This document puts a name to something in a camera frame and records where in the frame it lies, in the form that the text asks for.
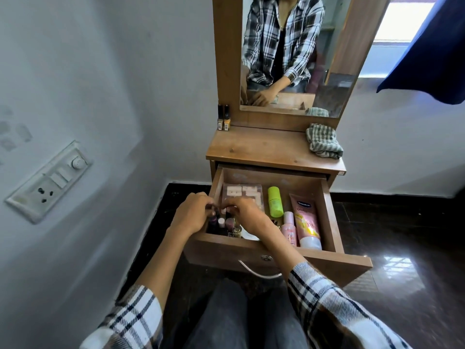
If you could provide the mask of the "person's left hand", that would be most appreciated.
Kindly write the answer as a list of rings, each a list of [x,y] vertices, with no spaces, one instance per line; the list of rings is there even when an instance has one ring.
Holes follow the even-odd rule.
[[[206,221],[203,199],[205,195],[207,194],[200,192],[190,193],[187,196],[175,212],[171,225],[167,230],[169,234],[188,239],[191,235],[200,231]]]

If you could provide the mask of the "person's right hand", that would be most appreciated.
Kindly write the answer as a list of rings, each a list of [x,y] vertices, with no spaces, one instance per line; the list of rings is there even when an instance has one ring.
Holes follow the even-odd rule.
[[[256,237],[260,233],[260,230],[270,228],[271,224],[274,224],[265,212],[256,205],[253,198],[248,198],[248,217],[237,220],[249,234]]]

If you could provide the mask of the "person's left forearm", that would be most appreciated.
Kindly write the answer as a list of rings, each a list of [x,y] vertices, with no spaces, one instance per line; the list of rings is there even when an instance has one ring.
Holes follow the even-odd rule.
[[[165,312],[172,279],[192,231],[180,226],[169,227],[153,257],[137,278],[135,285],[149,289]]]

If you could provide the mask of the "person's right forearm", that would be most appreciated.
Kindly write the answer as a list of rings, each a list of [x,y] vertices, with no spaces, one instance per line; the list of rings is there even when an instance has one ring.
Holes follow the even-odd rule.
[[[307,263],[304,256],[290,244],[274,224],[271,224],[270,228],[260,230],[257,237],[270,251],[285,281],[288,281],[291,271],[298,264]]]

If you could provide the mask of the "clear makeup palette box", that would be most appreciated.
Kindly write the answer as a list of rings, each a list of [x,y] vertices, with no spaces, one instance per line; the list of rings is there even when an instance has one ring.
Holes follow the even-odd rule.
[[[264,195],[261,185],[225,183],[222,190],[222,202],[231,197],[248,197],[255,200],[256,205],[264,209]]]

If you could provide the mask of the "lime green bottle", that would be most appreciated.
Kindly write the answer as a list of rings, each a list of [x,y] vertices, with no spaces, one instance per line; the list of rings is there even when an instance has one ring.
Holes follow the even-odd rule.
[[[276,186],[268,188],[268,203],[270,216],[274,219],[281,218],[284,215],[280,190]]]

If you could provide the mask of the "wooden drawer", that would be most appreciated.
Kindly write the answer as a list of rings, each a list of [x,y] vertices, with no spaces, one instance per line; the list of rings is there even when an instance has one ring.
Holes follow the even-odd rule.
[[[221,203],[225,183],[261,185],[264,194],[264,209],[267,215],[269,215],[267,193],[269,187],[279,188],[285,210],[292,210],[290,193],[313,199],[316,203],[323,250],[312,250],[299,246],[296,249],[317,270],[340,287],[345,287],[373,268],[369,257],[345,253],[325,175],[265,167],[219,164],[209,193],[209,196],[217,203]],[[279,273],[274,259],[272,262],[264,262],[260,258],[261,255],[272,256],[261,241],[207,234],[206,228],[207,225],[195,233],[184,248],[185,257],[189,263],[249,273],[239,264],[238,260],[241,260],[260,274],[275,275]]]

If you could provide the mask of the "small pink bottle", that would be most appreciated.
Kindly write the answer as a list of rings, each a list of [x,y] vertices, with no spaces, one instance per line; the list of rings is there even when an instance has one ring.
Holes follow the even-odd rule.
[[[284,212],[281,232],[293,246],[298,246],[297,229],[295,227],[294,213],[291,211]]]

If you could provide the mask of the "pink cream tube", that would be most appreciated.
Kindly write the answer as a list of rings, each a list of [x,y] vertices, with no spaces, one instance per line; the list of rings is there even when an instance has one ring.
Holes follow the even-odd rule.
[[[322,243],[315,201],[291,193],[289,196],[294,210],[299,246],[321,251]]]

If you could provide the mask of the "grey jeans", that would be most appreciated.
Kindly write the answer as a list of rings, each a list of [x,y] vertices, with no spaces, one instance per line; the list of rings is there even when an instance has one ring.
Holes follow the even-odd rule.
[[[182,349],[309,349],[288,291],[276,287],[249,300],[224,279]]]

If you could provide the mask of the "green striped cloth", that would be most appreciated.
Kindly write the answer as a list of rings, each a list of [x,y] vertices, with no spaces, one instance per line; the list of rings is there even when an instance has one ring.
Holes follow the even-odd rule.
[[[306,129],[309,149],[321,158],[340,159],[344,150],[336,139],[336,131],[332,127],[313,123]]]

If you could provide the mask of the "plaid shirt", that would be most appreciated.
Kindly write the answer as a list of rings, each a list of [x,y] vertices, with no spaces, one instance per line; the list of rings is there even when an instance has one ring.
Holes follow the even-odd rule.
[[[412,349],[308,262],[291,271],[287,291],[311,349]],[[162,342],[158,299],[134,285],[79,349],[159,349]]]

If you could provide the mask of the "dressing table mirror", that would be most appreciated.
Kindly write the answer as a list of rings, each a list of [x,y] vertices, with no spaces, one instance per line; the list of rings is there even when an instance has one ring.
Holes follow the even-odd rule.
[[[336,71],[352,0],[243,0],[240,104],[340,117],[353,76]]]

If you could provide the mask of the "window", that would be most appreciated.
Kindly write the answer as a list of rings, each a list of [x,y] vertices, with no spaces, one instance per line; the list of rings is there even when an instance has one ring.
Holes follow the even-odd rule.
[[[409,48],[438,0],[391,0],[360,78],[385,78]]]

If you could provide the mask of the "dark blue curtain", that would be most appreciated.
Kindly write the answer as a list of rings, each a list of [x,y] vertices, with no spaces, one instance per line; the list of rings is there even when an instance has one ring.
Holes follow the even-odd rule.
[[[465,101],[465,0],[438,0],[396,66],[377,87]]]

